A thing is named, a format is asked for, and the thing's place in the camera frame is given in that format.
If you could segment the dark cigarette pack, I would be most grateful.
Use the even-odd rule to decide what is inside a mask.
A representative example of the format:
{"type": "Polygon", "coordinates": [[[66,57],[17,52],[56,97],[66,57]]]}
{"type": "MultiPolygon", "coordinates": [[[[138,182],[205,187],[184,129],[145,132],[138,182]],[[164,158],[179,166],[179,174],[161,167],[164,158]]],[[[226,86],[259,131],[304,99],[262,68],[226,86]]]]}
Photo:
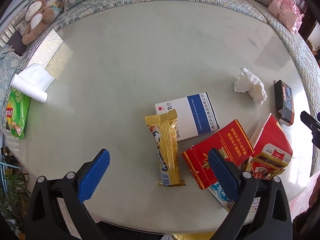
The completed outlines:
{"type": "Polygon", "coordinates": [[[279,122],[286,126],[291,126],[295,116],[292,88],[282,80],[278,80],[274,83],[274,92],[279,122]]]}

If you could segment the blue bear medicine box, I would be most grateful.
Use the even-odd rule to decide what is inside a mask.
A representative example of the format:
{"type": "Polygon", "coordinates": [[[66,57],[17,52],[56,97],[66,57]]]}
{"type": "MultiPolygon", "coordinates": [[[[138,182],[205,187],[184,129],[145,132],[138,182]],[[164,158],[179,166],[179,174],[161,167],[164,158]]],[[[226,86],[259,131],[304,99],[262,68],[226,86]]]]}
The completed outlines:
{"type": "MultiPolygon", "coordinates": [[[[231,210],[234,205],[234,202],[229,199],[225,192],[223,191],[219,182],[214,183],[210,187],[208,187],[208,191],[215,197],[215,199],[225,208],[227,212],[231,210]]],[[[249,212],[255,212],[258,209],[260,202],[260,197],[254,198],[252,205],[249,209],[249,212]]]]}

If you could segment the red cigarette carton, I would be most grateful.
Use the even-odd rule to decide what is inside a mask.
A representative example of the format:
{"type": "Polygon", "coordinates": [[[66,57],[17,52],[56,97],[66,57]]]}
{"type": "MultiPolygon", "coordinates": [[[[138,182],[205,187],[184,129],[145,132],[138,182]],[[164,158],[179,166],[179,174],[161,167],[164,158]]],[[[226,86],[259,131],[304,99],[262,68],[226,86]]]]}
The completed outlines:
{"type": "Polygon", "coordinates": [[[208,160],[208,153],[213,148],[236,166],[240,166],[254,153],[245,130],[236,119],[204,141],[191,146],[182,156],[202,190],[217,182],[208,160]]]}

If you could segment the red gold cigarette pack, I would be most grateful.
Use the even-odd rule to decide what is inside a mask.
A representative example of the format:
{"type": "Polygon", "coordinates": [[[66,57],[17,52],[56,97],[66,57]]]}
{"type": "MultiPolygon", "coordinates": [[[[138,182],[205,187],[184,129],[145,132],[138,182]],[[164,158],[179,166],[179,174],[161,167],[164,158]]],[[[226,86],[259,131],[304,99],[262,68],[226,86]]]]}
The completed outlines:
{"type": "Polygon", "coordinates": [[[274,176],[281,175],[285,171],[284,167],[275,167],[274,165],[254,158],[244,161],[241,169],[249,172],[256,179],[264,180],[271,180],[274,176]]]}

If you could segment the red paper cup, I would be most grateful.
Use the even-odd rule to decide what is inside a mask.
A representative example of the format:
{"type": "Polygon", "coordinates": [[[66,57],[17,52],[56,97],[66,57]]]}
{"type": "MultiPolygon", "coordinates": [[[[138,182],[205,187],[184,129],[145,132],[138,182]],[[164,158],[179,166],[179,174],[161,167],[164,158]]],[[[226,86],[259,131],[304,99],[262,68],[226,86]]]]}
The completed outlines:
{"type": "Polygon", "coordinates": [[[277,168],[289,165],[293,150],[279,122],[270,113],[250,138],[254,153],[249,160],[257,159],[277,168]]]}

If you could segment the white blue medicine box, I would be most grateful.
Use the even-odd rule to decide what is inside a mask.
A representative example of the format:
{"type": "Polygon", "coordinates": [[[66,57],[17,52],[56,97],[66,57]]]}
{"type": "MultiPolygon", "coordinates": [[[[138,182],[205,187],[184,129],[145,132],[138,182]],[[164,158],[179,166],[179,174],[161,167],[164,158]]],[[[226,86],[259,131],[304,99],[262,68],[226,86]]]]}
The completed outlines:
{"type": "Polygon", "coordinates": [[[156,114],[177,112],[177,140],[217,131],[220,126],[208,93],[200,93],[155,104],[156,114]]]}

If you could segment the gold snack bar wrapper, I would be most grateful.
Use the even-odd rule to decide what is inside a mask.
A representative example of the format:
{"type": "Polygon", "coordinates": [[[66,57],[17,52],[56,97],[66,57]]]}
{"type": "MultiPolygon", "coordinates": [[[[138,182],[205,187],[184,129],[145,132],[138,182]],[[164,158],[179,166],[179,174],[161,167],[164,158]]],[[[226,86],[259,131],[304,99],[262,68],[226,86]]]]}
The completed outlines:
{"type": "Polygon", "coordinates": [[[175,109],[161,115],[145,117],[145,124],[157,143],[162,186],[185,185],[178,162],[177,118],[175,109]]]}

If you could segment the green potted plant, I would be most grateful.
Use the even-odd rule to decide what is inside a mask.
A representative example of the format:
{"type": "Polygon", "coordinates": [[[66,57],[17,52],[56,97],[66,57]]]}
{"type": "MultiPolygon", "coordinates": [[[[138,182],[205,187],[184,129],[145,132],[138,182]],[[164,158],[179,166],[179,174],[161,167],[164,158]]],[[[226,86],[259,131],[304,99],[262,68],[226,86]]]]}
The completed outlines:
{"type": "Polygon", "coordinates": [[[31,197],[29,174],[1,165],[1,215],[14,233],[25,233],[25,221],[31,197]]]}

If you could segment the green chips bag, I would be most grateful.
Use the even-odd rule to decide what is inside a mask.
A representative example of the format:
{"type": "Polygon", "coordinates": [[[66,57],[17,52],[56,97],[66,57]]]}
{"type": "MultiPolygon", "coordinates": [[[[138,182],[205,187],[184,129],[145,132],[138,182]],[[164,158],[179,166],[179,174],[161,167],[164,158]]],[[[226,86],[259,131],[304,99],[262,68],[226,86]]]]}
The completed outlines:
{"type": "Polygon", "coordinates": [[[7,124],[10,133],[18,139],[24,138],[30,97],[15,88],[11,89],[6,109],[7,124]]]}

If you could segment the pink gift bag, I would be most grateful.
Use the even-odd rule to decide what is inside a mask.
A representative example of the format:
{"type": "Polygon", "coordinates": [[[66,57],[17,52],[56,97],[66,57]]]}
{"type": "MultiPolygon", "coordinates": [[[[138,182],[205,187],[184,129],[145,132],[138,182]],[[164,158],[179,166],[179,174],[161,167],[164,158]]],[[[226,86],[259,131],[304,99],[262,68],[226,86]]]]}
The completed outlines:
{"type": "Polygon", "coordinates": [[[290,32],[299,31],[304,14],[300,12],[296,0],[273,0],[267,9],[290,32]]]}

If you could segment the white tissue roll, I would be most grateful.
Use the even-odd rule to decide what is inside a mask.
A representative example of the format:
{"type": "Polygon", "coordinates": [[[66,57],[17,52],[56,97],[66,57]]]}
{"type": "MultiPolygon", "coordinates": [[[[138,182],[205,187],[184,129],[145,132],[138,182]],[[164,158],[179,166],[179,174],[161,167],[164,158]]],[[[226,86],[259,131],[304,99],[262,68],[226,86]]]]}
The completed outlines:
{"type": "Polygon", "coordinates": [[[54,79],[44,67],[33,63],[15,74],[10,86],[40,103],[45,103],[48,99],[46,90],[54,79]]]}

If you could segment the glittery tissue box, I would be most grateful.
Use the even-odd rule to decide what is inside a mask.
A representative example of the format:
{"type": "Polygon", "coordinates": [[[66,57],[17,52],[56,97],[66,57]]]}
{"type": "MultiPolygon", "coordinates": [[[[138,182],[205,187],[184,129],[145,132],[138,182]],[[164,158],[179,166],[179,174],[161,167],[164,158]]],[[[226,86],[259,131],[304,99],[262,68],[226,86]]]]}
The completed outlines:
{"type": "Polygon", "coordinates": [[[72,57],[72,50],[62,37],[52,29],[41,37],[35,48],[27,57],[27,67],[37,63],[41,65],[52,77],[58,79],[63,69],[72,57]]]}

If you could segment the white radiator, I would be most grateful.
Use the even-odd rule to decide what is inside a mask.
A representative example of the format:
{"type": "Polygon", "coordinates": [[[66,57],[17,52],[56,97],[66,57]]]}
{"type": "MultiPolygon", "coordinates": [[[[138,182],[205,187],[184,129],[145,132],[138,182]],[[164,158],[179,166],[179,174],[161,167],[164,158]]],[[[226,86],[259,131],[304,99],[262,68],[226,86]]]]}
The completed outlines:
{"type": "Polygon", "coordinates": [[[1,34],[0,34],[0,45],[1,48],[4,47],[9,39],[17,33],[17,30],[14,27],[14,20],[7,23],[7,25],[1,25],[1,34]]]}

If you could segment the brown plush monkey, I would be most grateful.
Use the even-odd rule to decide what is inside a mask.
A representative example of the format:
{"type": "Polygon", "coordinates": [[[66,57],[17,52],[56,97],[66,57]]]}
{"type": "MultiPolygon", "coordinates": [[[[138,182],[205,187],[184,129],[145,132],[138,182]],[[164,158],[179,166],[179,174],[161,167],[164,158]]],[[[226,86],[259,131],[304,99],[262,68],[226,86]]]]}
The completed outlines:
{"type": "Polygon", "coordinates": [[[35,0],[27,9],[26,16],[31,18],[24,30],[22,43],[29,45],[38,38],[54,21],[54,11],[46,0],[35,0]]]}

